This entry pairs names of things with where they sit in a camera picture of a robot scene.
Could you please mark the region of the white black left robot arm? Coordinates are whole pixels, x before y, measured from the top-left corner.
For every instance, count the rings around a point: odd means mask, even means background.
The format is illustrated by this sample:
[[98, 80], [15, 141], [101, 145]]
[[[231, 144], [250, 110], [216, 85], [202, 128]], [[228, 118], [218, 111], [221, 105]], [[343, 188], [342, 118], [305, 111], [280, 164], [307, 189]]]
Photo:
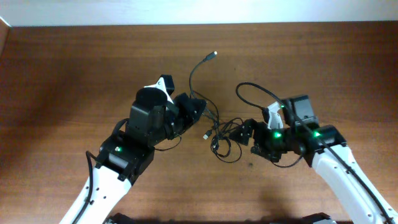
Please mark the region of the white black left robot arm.
[[120, 120], [97, 156], [86, 152], [89, 178], [62, 223], [134, 223], [111, 214], [154, 159], [156, 145], [181, 136], [205, 110], [206, 101], [186, 93], [168, 101], [167, 91], [149, 87], [136, 94], [128, 118]]

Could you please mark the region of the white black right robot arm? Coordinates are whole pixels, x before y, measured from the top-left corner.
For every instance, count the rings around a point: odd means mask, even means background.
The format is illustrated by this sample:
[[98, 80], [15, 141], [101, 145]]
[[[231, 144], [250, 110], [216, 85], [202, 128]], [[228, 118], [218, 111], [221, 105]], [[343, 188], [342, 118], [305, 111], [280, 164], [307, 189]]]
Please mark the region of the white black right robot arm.
[[346, 139], [332, 125], [320, 126], [310, 99], [301, 95], [262, 109], [263, 122], [247, 119], [230, 139], [277, 165], [294, 152], [332, 189], [353, 223], [397, 223], [397, 212], [362, 171]]

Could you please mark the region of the black USB cable thick plug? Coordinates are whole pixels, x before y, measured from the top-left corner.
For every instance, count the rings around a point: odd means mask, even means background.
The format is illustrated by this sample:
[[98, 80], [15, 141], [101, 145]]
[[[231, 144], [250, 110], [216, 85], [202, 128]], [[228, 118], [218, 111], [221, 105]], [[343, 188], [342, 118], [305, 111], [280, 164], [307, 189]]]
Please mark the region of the black USB cable thick plug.
[[207, 65], [217, 58], [218, 52], [212, 51], [200, 59], [192, 68], [188, 76], [188, 88], [190, 98], [206, 101], [202, 115], [208, 118], [213, 124], [220, 122], [220, 109], [215, 102], [215, 91], [213, 74]]

